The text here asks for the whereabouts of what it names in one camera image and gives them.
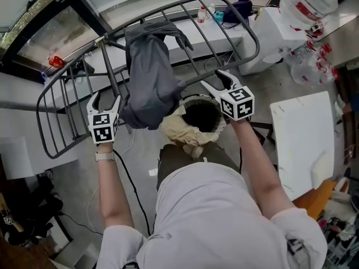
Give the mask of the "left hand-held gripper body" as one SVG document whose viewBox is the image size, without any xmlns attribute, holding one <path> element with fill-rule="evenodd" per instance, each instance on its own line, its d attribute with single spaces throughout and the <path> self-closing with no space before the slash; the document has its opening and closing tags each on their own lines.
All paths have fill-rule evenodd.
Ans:
<svg viewBox="0 0 359 269">
<path fill-rule="evenodd" d="M 113 142 L 119 126 L 118 113 L 89 114 L 89 131 L 95 144 Z"/>
</svg>

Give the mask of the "black tool on sill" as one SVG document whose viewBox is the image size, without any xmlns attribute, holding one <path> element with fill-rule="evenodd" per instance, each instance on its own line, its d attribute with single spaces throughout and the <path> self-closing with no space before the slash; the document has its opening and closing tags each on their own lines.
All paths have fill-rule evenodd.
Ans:
<svg viewBox="0 0 359 269">
<path fill-rule="evenodd" d="M 88 73 L 93 74 L 95 69 L 89 65 L 86 61 L 79 59 L 75 62 L 75 65 L 72 66 L 72 71 L 74 75 L 78 75 L 79 73 Z"/>
</svg>

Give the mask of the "grey metal drying rack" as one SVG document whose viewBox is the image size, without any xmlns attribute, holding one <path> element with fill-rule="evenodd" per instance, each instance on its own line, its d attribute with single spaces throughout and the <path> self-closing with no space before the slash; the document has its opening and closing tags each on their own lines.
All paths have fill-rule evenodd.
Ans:
<svg viewBox="0 0 359 269">
<path fill-rule="evenodd" d="M 188 10 L 186 8 L 186 5 L 190 2 L 199 2 L 202 6 L 205 6 L 203 0 L 180 0 L 165 6 L 158 7 L 136 18 L 133 18 L 114 29 L 111 33 L 106 33 L 103 36 L 93 40 L 88 45 L 82 47 L 77 51 L 76 55 L 65 64 L 63 68 L 57 70 L 52 77 L 48 78 L 48 81 L 45 83 L 45 88 L 40 94 L 36 104 L 36 115 L 39 115 L 41 112 L 45 112 L 46 114 L 54 113 L 55 115 L 65 114 L 71 132 L 71 139 L 67 141 L 63 135 L 63 128 L 60 120 L 56 120 L 56 127 L 58 128 L 58 132 L 61 135 L 61 140 L 63 143 L 62 146 L 58 146 L 54 136 L 53 126 L 50 123 L 48 124 L 48 131 L 53 144 L 52 147 L 55 150 L 55 154 L 51 154 L 49 151 L 50 147 L 48 146 L 44 135 L 42 122 L 40 118 L 37 117 L 36 120 L 38 123 L 40 139 L 44 151 L 50 159 L 56 159 L 60 157 L 65 152 L 69 151 L 77 144 L 89 137 L 90 133 L 88 129 L 86 129 L 83 134 L 78 133 L 71 107 L 73 103 L 80 105 L 82 100 L 88 98 L 93 93 L 95 78 L 108 78 L 109 87 L 112 88 L 113 92 L 116 94 L 120 93 L 119 86 L 127 83 L 127 79 L 125 78 L 122 79 L 122 81 L 117 81 L 116 79 L 117 75 L 123 74 L 123 72 L 127 69 L 127 66 L 123 64 L 117 68 L 113 68 L 111 66 L 107 47 L 114 47 L 119 51 L 125 52 L 125 45 L 118 43 L 118 39 L 126 38 L 129 31 L 146 22 L 176 22 L 190 20 L 195 27 L 195 33 L 199 34 L 202 37 L 204 43 L 208 46 L 210 50 L 210 56 L 218 58 L 212 43 L 209 41 L 207 35 L 199 26 L 199 23 L 194 19 L 195 11 Z M 102 53 L 106 71 L 103 73 L 85 72 L 80 75 L 73 74 L 72 66 L 78 61 L 80 61 L 83 66 L 86 66 L 85 55 L 97 49 L 100 49 Z M 71 81 L 72 83 L 72 94 L 75 98 L 73 102 L 71 102 L 69 99 L 69 93 L 67 92 L 66 88 L 67 81 Z"/>
</svg>

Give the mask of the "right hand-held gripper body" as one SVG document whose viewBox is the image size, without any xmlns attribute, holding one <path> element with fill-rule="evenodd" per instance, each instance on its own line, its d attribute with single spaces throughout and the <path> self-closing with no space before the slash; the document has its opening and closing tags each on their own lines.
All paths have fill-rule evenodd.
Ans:
<svg viewBox="0 0 359 269">
<path fill-rule="evenodd" d="M 219 95 L 222 113 L 238 121 L 254 114 L 255 97 L 247 86 L 226 90 Z"/>
</svg>

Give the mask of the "dark purple bag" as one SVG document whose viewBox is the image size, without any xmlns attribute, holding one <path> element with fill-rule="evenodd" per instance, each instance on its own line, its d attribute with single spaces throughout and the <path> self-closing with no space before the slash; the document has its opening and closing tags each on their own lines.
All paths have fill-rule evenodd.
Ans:
<svg viewBox="0 0 359 269">
<path fill-rule="evenodd" d="M 250 0 L 238 0 L 233 3 L 232 6 L 227 6 L 223 14 L 223 23 L 227 24 L 240 24 L 241 21 L 238 19 L 233 10 L 236 11 L 242 16 L 242 18 L 248 22 L 248 18 L 252 16 L 252 2 Z"/>
</svg>

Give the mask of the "white box cabinet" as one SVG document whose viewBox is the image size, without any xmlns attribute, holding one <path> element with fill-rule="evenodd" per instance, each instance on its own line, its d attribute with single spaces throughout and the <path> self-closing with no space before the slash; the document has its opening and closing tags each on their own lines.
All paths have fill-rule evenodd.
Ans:
<svg viewBox="0 0 359 269">
<path fill-rule="evenodd" d="M 266 70 L 307 42 L 306 34 L 285 23 L 278 8 L 262 8 L 250 27 L 259 40 L 260 50 L 253 60 L 238 66 L 243 76 Z"/>
</svg>

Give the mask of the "beige wristband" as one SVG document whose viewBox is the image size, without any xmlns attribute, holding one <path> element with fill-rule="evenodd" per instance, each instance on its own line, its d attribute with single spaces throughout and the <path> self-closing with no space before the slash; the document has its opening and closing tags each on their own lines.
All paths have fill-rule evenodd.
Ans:
<svg viewBox="0 0 359 269">
<path fill-rule="evenodd" d="M 95 153 L 95 161 L 103 161 L 103 160 L 115 160 L 114 152 L 96 152 Z"/>
</svg>

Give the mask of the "dark grey clothes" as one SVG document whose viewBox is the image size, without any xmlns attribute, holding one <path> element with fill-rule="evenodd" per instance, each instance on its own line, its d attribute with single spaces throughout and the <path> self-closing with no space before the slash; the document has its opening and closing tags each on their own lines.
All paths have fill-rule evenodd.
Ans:
<svg viewBox="0 0 359 269">
<path fill-rule="evenodd" d="M 145 22 L 126 34 L 126 66 L 130 89 L 121 118 L 133 129 L 158 129 L 178 107 L 184 81 L 176 78 L 164 39 L 174 37 L 181 49 L 193 49 L 172 22 Z"/>
</svg>

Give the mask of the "empty clear water jugs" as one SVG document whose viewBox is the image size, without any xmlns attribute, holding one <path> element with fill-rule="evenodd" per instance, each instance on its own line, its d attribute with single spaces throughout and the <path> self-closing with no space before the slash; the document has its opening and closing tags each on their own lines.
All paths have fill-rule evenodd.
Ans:
<svg viewBox="0 0 359 269">
<path fill-rule="evenodd" d="M 311 49 L 310 52 L 299 56 L 299 60 L 290 66 L 291 78 L 294 82 L 305 84 L 329 84 L 338 79 L 338 71 L 327 56 L 332 52 L 329 44 Z"/>
</svg>

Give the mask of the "white marble table black legs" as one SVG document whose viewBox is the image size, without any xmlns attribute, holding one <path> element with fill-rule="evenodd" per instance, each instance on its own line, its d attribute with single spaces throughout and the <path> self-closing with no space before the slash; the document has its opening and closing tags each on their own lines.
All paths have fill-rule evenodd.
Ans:
<svg viewBox="0 0 359 269">
<path fill-rule="evenodd" d="M 290 200 L 302 196 L 334 173 L 334 119 L 328 92 L 270 105 L 278 173 Z"/>
</svg>

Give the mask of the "person's left forearm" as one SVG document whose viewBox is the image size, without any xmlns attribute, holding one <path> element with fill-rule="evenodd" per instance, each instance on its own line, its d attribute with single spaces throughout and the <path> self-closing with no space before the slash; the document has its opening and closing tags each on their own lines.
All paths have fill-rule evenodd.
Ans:
<svg viewBox="0 0 359 269">
<path fill-rule="evenodd" d="M 115 225 L 134 227 L 132 214 L 114 160 L 99 160 L 100 210 L 106 228 Z"/>
</svg>

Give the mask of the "person's right forearm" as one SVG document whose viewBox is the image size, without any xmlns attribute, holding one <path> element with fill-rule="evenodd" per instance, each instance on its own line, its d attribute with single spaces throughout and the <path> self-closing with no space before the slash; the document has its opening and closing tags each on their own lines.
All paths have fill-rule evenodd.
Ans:
<svg viewBox="0 0 359 269">
<path fill-rule="evenodd" d="M 262 214 L 271 219 L 284 210 L 294 208 L 282 187 L 275 167 L 249 122 L 232 120 L 231 126 L 242 149 L 245 169 Z"/>
</svg>

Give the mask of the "orange cushion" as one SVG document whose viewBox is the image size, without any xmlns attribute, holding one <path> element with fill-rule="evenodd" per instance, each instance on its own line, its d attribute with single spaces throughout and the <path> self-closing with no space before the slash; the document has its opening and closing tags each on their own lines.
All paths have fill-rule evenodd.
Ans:
<svg viewBox="0 0 359 269">
<path fill-rule="evenodd" d="M 327 179 L 317 189 L 312 189 L 296 198 L 293 204 L 298 208 L 305 209 L 310 217 L 317 220 L 336 185 L 335 181 Z"/>
</svg>

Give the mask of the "pale yellow clothes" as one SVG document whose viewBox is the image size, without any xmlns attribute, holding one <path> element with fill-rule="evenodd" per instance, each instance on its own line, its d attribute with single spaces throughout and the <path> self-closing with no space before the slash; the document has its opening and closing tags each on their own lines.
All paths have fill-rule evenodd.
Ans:
<svg viewBox="0 0 359 269">
<path fill-rule="evenodd" d="M 183 149 L 193 159 L 197 159 L 207 143 L 218 140 L 226 122 L 220 116 L 219 121 L 215 122 L 213 130 L 201 132 L 198 127 L 187 124 L 182 118 L 183 114 L 186 114 L 186 109 L 184 105 L 180 105 L 173 114 L 163 119 L 161 128 L 171 142 Z"/>
</svg>

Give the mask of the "person's olive trouser legs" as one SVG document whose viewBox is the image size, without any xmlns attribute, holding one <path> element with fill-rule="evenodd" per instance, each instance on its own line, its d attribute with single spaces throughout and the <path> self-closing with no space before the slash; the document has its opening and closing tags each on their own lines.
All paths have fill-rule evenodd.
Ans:
<svg viewBox="0 0 359 269">
<path fill-rule="evenodd" d="M 194 158 L 190 154 L 185 153 L 183 148 L 179 146 L 167 144 L 159 153 L 157 190 L 161 182 L 172 172 L 194 163 L 204 162 L 205 158 L 210 163 L 224 165 L 232 168 L 239 174 L 241 173 L 240 168 L 235 162 L 215 142 L 209 142 L 204 145 L 203 152 L 198 158 Z"/>
</svg>

